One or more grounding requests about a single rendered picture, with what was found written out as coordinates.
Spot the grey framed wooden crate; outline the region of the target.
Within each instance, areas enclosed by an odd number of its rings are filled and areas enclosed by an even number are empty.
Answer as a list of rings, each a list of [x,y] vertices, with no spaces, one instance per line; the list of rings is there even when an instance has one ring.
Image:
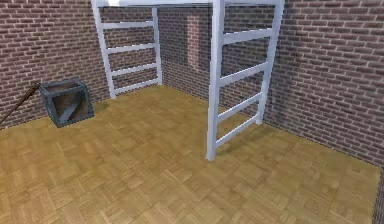
[[[58,128],[94,116],[88,88],[78,78],[44,83],[39,91],[48,116]]]

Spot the white loft bed frame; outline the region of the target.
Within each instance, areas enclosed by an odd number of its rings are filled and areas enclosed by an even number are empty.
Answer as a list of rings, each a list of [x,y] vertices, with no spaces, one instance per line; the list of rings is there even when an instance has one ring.
[[[265,105],[267,100],[270,79],[274,65],[274,59],[277,49],[279,31],[281,28],[282,16],[285,0],[91,0],[91,7],[97,30],[99,46],[104,64],[109,95],[114,99],[118,94],[137,88],[145,87],[151,84],[162,84],[161,60],[157,58],[153,63],[136,66],[127,69],[113,71],[110,68],[109,56],[115,53],[138,51],[153,48],[156,53],[160,52],[160,38],[158,27],[158,9],[160,7],[174,6],[210,6],[212,13],[212,31],[211,31],[211,60],[210,60],[210,84],[209,84],[209,107],[208,107],[208,130],[207,130],[207,149],[206,159],[213,161],[216,156],[216,149],[230,140],[232,137],[256,123],[260,125],[263,121]],[[272,26],[266,29],[255,29],[226,33],[224,31],[225,8],[227,6],[272,6],[274,8],[274,17]],[[103,23],[101,21],[100,9],[103,7],[150,7],[152,9],[152,19],[142,22],[115,22]],[[106,46],[104,32],[109,29],[139,28],[151,27],[154,31],[154,41],[147,44],[138,44],[131,46],[122,46],[108,48]],[[228,44],[234,44],[254,39],[267,38],[269,40],[267,48],[266,61],[252,66],[250,68],[238,71],[236,73],[223,76],[221,73],[222,48]],[[155,79],[132,84],[126,87],[117,88],[114,86],[113,79],[117,76],[143,71],[154,68],[157,71]],[[231,84],[255,75],[261,72],[263,81],[261,90],[256,95],[242,101],[230,109],[220,113],[218,111],[220,89]],[[222,137],[217,136],[217,127],[220,122],[231,117],[249,105],[256,103],[258,105],[257,113],[250,119],[240,124],[229,133]]]

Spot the thin brown stick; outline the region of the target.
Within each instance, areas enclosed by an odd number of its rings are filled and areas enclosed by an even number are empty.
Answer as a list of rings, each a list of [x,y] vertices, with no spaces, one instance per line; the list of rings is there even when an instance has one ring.
[[[17,103],[0,119],[0,125],[15,111],[17,110],[26,100],[28,100],[39,88],[40,83],[33,83],[26,93],[17,101]]]

